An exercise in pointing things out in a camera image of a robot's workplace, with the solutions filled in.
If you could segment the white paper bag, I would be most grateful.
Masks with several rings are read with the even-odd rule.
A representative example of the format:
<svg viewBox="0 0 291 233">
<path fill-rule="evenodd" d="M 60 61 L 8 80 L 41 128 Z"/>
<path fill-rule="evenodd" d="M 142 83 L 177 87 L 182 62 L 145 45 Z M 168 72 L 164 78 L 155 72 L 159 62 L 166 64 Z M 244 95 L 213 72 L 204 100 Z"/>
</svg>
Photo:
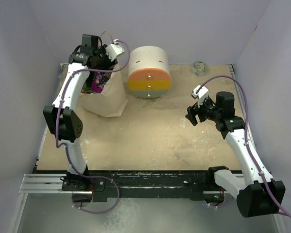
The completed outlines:
<svg viewBox="0 0 291 233">
<path fill-rule="evenodd" d="M 83 34 L 81 39 L 80 53 L 84 56 L 81 62 L 89 68 L 89 63 L 95 51 L 101 46 L 108 46 L 102 43 L 101 37 L 97 35 Z M 101 117 L 119 117 L 121 116 L 126 104 L 124 86 L 120 74 L 113 70 L 100 70 L 99 73 L 110 76 L 101 93 L 95 93 L 91 90 L 91 84 L 97 72 L 89 72 L 89 77 L 81 90 L 78 104 L 85 110 L 97 114 Z"/>
</svg>

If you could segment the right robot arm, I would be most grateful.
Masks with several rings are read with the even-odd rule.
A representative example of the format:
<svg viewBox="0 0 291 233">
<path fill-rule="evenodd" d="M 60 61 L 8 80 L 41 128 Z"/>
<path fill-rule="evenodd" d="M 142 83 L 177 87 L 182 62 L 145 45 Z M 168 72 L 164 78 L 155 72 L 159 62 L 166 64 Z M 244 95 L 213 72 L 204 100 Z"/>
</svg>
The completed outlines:
<svg viewBox="0 0 291 233">
<path fill-rule="evenodd" d="M 232 149 L 241 167 L 243 179 L 222 167 L 210 167 L 206 185 L 211 190 L 219 187 L 227 191 L 237 203 L 243 217 L 277 214 L 282 202 L 285 186 L 282 181 L 275 181 L 272 174 L 261 162 L 252 142 L 245 133 L 244 120 L 235 115 L 234 95 L 221 91 L 216 100 L 209 97 L 207 88 L 192 91 L 197 102 L 187 108 L 186 118 L 196 126 L 198 122 L 210 120 Z"/>
</svg>

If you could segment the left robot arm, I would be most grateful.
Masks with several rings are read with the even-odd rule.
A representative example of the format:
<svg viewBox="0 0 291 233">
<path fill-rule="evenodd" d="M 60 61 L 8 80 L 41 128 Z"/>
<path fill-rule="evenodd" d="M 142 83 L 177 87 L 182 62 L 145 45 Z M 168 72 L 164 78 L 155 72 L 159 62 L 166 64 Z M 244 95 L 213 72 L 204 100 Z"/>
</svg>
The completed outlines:
<svg viewBox="0 0 291 233">
<path fill-rule="evenodd" d="M 111 73 L 117 57 L 124 51 L 117 39 L 106 45 L 99 36 L 83 34 L 81 44 L 69 56 L 66 78 L 58 96 L 43 109 L 48 130 L 55 136 L 56 147 L 63 147 L 67 156 L 68 169 L 62 177 L 64 190 L 83 191 L 91 185 L 80 144 L 83 123 L 76 114 L 81 90 L 88 79 Z"/>
</svg>

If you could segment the purple candy bag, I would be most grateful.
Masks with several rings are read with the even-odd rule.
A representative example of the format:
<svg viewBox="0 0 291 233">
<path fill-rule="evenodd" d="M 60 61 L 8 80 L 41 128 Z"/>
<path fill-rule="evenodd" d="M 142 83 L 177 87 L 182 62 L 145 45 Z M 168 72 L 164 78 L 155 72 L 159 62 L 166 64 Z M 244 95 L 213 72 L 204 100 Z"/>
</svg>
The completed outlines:
<svg viewBox="0 0 291 233">
<path fill-rule="evenodd" d="M 95 93 L 101 93 L 110 76 L 97 72 L 91 84 L 91 90 Z"/>
</svg>

